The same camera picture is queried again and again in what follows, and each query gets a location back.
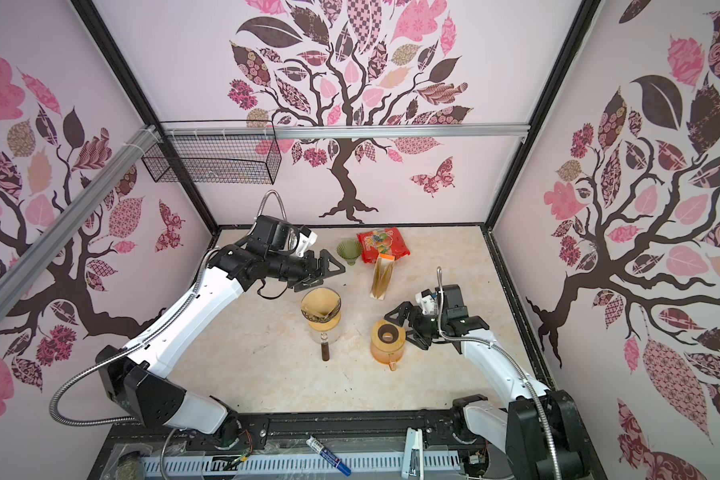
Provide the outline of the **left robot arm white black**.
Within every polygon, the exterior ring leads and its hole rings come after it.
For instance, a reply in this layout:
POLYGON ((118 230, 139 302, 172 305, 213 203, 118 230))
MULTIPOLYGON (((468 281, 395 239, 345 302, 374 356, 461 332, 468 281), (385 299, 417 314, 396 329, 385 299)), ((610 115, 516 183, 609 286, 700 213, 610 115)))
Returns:
POLYGON ((158 320, 122 348, 100 352, 108 399, 143 426, 194 430, 231 444, 241 430, 237 413, 168 376, 211 321, 252 286, 272 279, 300 292, 343 274, 345 266, 328 250, 313 251, 316 240, 307 227, 263 215, 246 236, 211 251, 193 286, 158 320))

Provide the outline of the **aluminium rail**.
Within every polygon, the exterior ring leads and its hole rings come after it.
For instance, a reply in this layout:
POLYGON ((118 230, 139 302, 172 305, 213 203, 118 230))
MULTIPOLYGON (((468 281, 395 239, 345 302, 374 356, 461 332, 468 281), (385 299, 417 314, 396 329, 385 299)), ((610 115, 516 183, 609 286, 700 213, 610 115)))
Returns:
POLYGON ((259 135, 277 139, 330 139, 330 138, 413 138, 413 137, 521 137, 525 138, 530 126, 522 123, 470 123, 451 125, 383 125, 383 126, 274 126, 250 128, 164 128, 170 137, 221 136, 232 138, 242 135, 259 135))
POLYGON ((26 289, 46 270, 85 219, 136 161, 158 140, 154 126, 138 130, 114 158, 21 255, 14 267, 0 278, 0 322, 21 299, 26 289))

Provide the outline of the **green glass dripper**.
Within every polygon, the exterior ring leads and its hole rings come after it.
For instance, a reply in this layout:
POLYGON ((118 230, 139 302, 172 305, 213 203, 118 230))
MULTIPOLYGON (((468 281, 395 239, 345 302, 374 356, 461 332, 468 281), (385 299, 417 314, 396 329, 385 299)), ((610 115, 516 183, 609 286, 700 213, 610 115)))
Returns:
POLYGON ((349 266, 356 264, 362 252, 362 244, 356 238, 342 240, 337 246, 337 253, 349 266))

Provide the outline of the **left aluminium rail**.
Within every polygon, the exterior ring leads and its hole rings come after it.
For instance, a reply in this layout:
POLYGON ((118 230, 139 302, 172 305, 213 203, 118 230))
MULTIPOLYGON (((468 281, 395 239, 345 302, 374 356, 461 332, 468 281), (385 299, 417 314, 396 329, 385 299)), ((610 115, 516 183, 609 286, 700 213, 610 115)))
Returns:
POLYGON ((154 126, 138 130, 114 158, 21 255, 14 267, 0 278, 0 322, 21 299, 26 289, 46 270, 85 219, 136 161, 158 140, 154 126))

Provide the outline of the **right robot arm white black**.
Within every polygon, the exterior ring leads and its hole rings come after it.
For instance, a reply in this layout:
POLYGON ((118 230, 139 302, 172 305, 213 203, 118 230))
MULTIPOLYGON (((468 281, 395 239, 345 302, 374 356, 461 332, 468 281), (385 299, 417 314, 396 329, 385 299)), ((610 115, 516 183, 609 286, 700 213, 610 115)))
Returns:
POLYGON ((584 479, 595 462, 573 398, 527 372, 500 344, 488 323, 469 313, 456 284, 416 294, 384 316, 421 350, 448 343, 485 377, 501 403, 479 396, 454 403, 455 435, 481 437, 505 454, 517 479, 584 479))

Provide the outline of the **back aluminium rail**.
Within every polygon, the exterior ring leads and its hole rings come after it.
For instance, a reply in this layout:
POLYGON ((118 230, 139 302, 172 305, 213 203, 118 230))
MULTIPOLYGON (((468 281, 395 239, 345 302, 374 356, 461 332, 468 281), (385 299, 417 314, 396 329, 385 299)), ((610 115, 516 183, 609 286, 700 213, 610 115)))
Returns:
POLYGON ((259 135, 277 139, 330 139, 330 138, 413 138, 413 137, 521 137, 525 138, 530 126, 522 123, 470 123, 451 125, 383 125, 383 126, 274 126, 250 128, 164 128, 170 137, 221 136, 232 138, 242 135, 259 135))

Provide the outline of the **orange glass pitcher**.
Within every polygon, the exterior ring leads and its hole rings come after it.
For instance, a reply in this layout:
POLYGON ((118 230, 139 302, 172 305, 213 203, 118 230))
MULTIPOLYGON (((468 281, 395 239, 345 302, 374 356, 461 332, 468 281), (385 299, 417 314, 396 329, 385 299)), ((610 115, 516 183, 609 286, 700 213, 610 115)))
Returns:
POLYGON ((391 343, 387 343, 383 338, 373 337, 370 352, 377 362, 386 365, 391 371, 396 371, 404 355, 404 348, 404 338, 398 338, 391 343))

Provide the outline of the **blue white marker pen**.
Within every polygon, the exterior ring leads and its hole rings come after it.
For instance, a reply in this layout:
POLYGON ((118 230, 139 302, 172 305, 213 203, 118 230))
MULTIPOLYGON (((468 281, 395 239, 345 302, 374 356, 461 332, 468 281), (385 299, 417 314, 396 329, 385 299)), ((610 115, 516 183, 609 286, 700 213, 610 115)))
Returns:
POLYGON ((330 464, 333 468, 341 472, 344 476, 349 477, 352 473, 350 467, 346 465, 338 456, 336 456, 331 450, 325 447, 319 440, 314 436, 309 436, 306 440, 307 446, 319 455, 323 460, 330 464))

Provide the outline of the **red snack bag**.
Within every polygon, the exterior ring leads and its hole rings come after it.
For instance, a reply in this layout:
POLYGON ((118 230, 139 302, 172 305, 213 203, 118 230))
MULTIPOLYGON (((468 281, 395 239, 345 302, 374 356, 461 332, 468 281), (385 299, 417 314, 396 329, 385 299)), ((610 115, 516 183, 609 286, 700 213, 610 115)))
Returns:
POLYGON ((380 254, 395 259, 410 254, 402 234, 396 227, 358 233, 357 240, 362 247, 361 258, 367 264, 375 263, 380 254))

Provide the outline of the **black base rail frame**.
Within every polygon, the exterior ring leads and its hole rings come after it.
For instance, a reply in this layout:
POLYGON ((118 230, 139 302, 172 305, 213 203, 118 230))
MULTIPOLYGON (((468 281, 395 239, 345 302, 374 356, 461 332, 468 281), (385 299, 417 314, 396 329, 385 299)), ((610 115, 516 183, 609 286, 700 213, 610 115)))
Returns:
MULTIPOLYGON (((172 432, 135 425, 114 426, 94 461, 91 479, 177 479, 164 460, 180 456, 234 456, 239 464, 254 455, 314 453, 314 436, 340 458, 343 453, 404 453, 408 428, 420 429, 424 442, 423 479, 509 479, 506 456, 481 437, 456 438, 451 410, 402 410, 321 413, 257 413, 240 418, 236 443, 219 449, 195 431, 172 432)), ((399 479, 365 474, 352 479, 399 479)), ((339 479, 336 477, 215 477, 208 479, 339 479)))

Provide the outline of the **clear glass carafe brown handle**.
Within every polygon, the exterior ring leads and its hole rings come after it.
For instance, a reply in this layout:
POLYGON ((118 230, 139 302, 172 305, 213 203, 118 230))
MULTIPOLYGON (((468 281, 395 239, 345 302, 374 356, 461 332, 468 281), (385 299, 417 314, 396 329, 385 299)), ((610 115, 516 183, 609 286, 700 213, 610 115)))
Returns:
POLYGON ((320 347, 321 360, 328 362, 331 358, 331 345, 341 337, 342 330, 339 327, 327 331, 311 330, 310 335, 320 347))

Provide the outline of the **orange coffee filter pack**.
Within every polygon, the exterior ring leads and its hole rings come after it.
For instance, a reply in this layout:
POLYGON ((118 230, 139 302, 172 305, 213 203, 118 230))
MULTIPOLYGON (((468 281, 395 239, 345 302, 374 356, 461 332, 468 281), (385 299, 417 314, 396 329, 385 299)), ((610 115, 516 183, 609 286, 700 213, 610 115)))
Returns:
POLYGON ((376 300, 383 300, 392 278, 395 264, 395 257, 387 254, 379 254, 375 267, 370 296, 376 300))

